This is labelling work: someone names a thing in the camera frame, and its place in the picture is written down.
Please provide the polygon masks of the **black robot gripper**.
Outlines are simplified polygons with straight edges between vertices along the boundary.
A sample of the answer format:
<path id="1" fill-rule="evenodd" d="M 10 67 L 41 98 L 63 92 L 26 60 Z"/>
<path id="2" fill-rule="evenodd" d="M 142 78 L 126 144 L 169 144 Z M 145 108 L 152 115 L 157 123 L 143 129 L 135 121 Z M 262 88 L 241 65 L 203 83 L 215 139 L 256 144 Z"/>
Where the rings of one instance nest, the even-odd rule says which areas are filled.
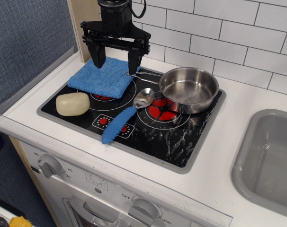
<path id="1" fill-rule="evenodd" d="M 133 17 L 142 18 L 133 11 L 132 4 L 99 4 L 100 21 L 83 21 L 83 42 L 87 45 L 94 65 L 100 69 L 106 61 L 106 47 L 128 51 L 129 73 L 136 73 L 145 53 L 149 53 L 151 35 L 137 28 Z"/>

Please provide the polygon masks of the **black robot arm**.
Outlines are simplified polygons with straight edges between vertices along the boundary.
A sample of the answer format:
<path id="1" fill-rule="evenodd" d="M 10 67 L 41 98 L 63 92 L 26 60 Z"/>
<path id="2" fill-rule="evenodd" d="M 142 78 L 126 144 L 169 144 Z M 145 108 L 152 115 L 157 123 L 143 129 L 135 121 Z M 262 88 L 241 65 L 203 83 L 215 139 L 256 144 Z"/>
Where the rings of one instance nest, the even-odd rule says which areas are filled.
<path id="1" fill-rule="evenodd" d="M 132 18 L 142 18 L 146 5 L 140 15 L 136 15 L 131 0 L 99 0 L 101 20 L 81 23 L 86 44 L 94 65 L 101 68 L 106 60 L 105 48 L 128 51 L 129 74 L 134 75 L 141 64 L 142 57 L 149 53 L 151 35 L 137 28 Z"/>

